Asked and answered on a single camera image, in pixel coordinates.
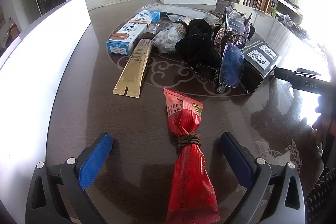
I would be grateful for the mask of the person's right hand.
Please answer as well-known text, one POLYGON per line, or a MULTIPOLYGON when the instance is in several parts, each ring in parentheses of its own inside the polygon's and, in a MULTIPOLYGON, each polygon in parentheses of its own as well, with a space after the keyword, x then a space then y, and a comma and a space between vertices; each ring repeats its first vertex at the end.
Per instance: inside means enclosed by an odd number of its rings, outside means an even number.
POLYGON ((322 141, 323 132, 328 132, 335 136, 335 100, 327 96, 319 96, 318 107, 315 112, 319 114, 319 117, 312 125, 313 130, 315 130, 315 140, 322 141))

